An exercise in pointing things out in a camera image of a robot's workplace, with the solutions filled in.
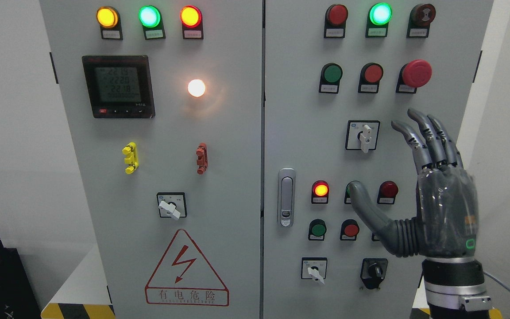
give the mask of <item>yellow indicator light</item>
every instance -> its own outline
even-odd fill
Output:
[[[96,18],[97,22],[107,29],[117,26],[117,22],[119,22],[119,14],[117,14],[117,10],[112,7],[101,7],[97,9]]]
[[[314,194],[317,196],[325,196],[328,193],[328,186],[324,184],[319,184],[314,188]]]
[[[193,79],[188,83],[188,93],[193,97],[201,97],[206,93],[206,84],[200,79]]]
[[[202,13],[195,6],[185,6],[180,11],[180,20],[185,26],[195,28],[202,21]]]

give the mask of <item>robotic arm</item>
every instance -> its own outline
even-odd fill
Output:
[[[426,256],[422,263],[433,319],[488,319],[483,268],[475,260],[478,207],[475,184],[440,121],[409,109],[425,143],[406,123],[392,121],[413,151],[417,168],[417,216],[391,220],[371,202],[365,187],[350,183],[358,216],[397,257]]]

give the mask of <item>yellow terminal connector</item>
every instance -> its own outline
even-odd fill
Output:
[[[137,157],[137,145],[134,142],[127,144],[121,152],[125,155],[124,162],[128,165],[125,168],[127,175],[133,174],[133,172],[139,167],[139,158]]]

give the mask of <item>high voltage warning triangle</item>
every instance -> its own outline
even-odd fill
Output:
[[[172,237],[145,286],[147,303],[229,306],[229,290],[186,230]]]

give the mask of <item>red terminal connector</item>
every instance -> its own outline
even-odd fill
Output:
[[[206,143],[200,143],[200,145],[198,145],[196,155],[198,156],[198,159],[196,160],[198,170],[196,172],[202,175],[208,169],[208,149]]]

